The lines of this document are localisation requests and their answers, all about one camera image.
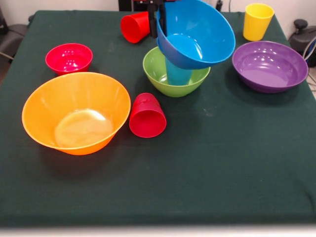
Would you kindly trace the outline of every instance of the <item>green bowl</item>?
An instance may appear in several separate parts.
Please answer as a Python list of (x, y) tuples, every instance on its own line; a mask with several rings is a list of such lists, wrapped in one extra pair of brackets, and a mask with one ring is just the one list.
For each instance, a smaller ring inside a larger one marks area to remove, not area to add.
[(182, 97), (197, 89), (209, 74), (211, 68), (193, 70), (189, 84), (169, 85), (167, 80), (165, 57), (158, 47), (150, 50), (143, 60), (144, 71), (161, 93), (170, 97)]

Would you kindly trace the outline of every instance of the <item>white wall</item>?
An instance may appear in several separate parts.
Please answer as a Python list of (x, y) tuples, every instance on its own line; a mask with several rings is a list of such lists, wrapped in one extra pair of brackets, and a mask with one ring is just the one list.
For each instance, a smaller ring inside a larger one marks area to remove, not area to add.
[[(204, 0), (215, 6), (216, 0)], [(287, 37), (295, 30), (293, 21), (303, 18), (309, 25), (316, 25), (316, 0), (232, 0), (231, 11), (245, 11), (248, 4), (260, 2), (270, 5)], [(229, 0), (223, 0), (222, 11), (228, 11)]]
[[(216, 0), (204, 0), (215, 6)], [(228, 11), (229, 0), (223, 0), (222, 10)], [(294, 31), (293, 21), (304, 18), (309, 25), (316, 25), (316, 0), (232, 0), (232, 11), (244, 11), (252, 2), (272, 6), (285, 32)], [(28, 17), (37, 10), (118, 10), (118, 0), (0, 0), (0, 6), (9, 25), (28, 23)]]
[(118, 11), (118, 0), (0, 0), (8, 25), (27, 24), (37, 10), (108, 10)]

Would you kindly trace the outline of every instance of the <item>red cup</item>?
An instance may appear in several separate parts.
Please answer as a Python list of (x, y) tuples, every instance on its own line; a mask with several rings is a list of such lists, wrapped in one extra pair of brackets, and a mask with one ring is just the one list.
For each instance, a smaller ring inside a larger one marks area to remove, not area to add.
[(120, 29), (128, 42), (138, 43), (150, 32), (148, 12), (124, 16), (120, 21)]
[(166, 126), (167, 120), (154, 95), (139, 94), (132, 107), (129, 119), (130, 130), (136, 136), (151, 138), (161, 134)]

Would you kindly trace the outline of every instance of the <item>orange bowl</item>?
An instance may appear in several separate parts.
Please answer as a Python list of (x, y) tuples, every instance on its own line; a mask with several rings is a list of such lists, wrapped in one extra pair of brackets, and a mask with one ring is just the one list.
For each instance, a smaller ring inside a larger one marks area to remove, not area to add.
[(72, 155), (105, 147), (126, 122), (131, 102), (117, 80), (98, 73), (71, 73), (37, 88), (22, 111), (36, 142)]

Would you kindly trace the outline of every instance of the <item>tilted blue bowl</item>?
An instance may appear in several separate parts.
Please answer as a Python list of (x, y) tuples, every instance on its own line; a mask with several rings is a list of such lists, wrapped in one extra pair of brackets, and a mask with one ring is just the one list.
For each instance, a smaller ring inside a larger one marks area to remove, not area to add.
[(179, 68), (202, 69), (228, 59), (236, 45), (234, 32), (223, 15), (200, 0), (166, 2), (164, 35), (157, 16), (157, 44)]

